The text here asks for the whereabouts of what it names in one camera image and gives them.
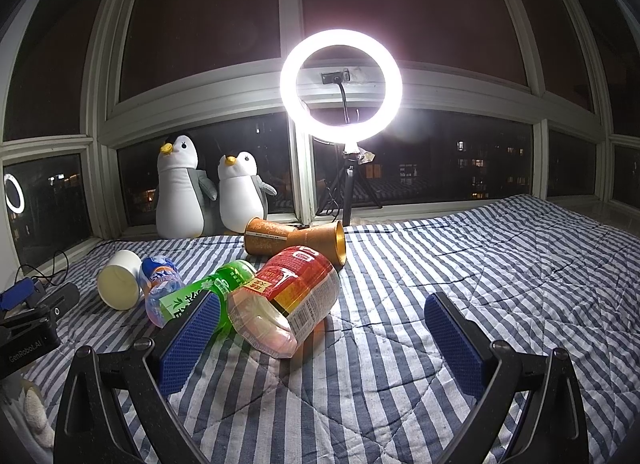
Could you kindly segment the small white penguin plush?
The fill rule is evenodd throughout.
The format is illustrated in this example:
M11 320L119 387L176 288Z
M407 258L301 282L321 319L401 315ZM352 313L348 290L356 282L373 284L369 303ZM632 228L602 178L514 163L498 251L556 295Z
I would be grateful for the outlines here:
M258 175L256 159L250 152L222 155L217 170L218 207L227 230L243 234L252 219L267 219L267 196L276 196L277 190Z

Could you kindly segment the white paper cup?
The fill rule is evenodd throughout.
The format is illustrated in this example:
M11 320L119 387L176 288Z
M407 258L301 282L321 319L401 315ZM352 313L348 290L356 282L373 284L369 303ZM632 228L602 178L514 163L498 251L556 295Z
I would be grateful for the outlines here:
M96 279L98 293L107 306L125 311L137 305L141 297L141 266L141 258L133 251L116 251Z

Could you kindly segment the blue white striped quilt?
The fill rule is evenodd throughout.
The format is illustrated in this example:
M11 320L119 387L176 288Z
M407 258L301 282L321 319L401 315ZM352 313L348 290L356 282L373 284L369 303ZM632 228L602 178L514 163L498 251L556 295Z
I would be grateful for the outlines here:
M473 401L424 323L445 293L492 339L570 353L592 462L638 461L639 241L530 196L346 234L341 291L288 361L217 333L170 405L213 463L431 463Z

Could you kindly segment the white window frame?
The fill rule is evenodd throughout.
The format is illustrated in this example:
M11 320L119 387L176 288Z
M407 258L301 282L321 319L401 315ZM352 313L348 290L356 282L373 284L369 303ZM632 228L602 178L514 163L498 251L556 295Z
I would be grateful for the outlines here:
M101 0L89 39L79 109L79 132L3 140L6 101L18 51L40 0L21 0L1 31L1 173L20 161L79 153L92 226L97 237L151 236L150 225L128 227L116 150L177 128L219 123L281 110L279 70L283 57L304 39L303 0L279 0L281 57L201 72L119 102L119 79L134 0ZM639 210L613 199L615 146L639 150L639 138L614 133L608 83L585 12L578 0L561 0L577 34L587 67L593 112L549 92L539 49L522 0L502 0L514 27L527 86L433 64L405 63L405 108L449 110L521 121L533 126L533 180L530 189L548 198L549 130L597 145L594 195L552 197L552 202L639 234ZM316 182L311 137L288 125L294 215L271 220L314 220ZM357 223L431 218L491 202L440 202L356 209Z

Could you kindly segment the green sprite bottle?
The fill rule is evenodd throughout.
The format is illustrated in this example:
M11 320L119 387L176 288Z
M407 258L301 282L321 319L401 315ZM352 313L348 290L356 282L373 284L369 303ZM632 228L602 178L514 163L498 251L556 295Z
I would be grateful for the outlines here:
M216 330L230 325L227 310L228 295L250 282L256 274L254 265L246 260L238 259L219 267L213 274L204 279L172 291L160 299L160 313L166 321L178 319L186 307L201 294L216 295L219 303L219 319Z

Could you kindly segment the phone holder clamp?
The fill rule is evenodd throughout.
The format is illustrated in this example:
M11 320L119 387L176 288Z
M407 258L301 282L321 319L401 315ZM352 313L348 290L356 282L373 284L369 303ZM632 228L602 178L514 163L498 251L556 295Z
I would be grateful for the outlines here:
M340 84L350 81L350 72L347 68L337 70L336 72L322 72L321 81L323 84Z

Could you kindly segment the red label clear bottle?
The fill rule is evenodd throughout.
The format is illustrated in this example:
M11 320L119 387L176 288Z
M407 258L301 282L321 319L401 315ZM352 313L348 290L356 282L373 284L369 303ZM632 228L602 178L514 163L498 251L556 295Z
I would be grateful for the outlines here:
M307 246L276 254L252 280L232 291L228 317L254 349L292 358L340 294L340 279L326 256Z

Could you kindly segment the large white penguin plush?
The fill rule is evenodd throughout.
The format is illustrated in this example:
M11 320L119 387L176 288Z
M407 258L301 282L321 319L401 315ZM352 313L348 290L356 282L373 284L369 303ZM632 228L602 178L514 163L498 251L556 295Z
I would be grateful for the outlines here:
M196 239L216 231L218 191L190 135L168 135L157 155L155 225L163 239Z

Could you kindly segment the brown paper cup gold rim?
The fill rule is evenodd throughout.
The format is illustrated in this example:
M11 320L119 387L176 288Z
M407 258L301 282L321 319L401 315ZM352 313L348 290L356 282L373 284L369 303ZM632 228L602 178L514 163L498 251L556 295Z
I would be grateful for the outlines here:
M286 245L314 249L337 268L343 268L346 263L345 232L339 220L306 229L295 229L288 233Z

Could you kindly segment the orange fanta bottle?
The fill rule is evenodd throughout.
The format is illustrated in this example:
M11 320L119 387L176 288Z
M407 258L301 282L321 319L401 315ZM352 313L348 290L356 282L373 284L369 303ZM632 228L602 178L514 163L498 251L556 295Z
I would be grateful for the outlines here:
M160 311L160 299L184 286L176 265L162 255L142 259L139 282L145 298L145 311L151 322L164 327L166 320Z

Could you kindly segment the black tripod stand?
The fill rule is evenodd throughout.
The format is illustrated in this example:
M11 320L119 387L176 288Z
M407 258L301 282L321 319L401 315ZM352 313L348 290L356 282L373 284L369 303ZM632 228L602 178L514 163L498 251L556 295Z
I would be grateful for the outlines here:
M383 207L381 199L378 198L371 183L360 171L361 165L369 164L374 158L375 155L372 152L358 145L350 150L345 147L342 152L342 160L337 165L335 177L321 193L316 214L322 215L332 204L333 209L330 211L330 215L333 216L333 220L337 219L338 213L342 213L342 222L346 227L349 227L352 222L352 205L354 205L357 185L360 185L364 190L369 201L381 209Z

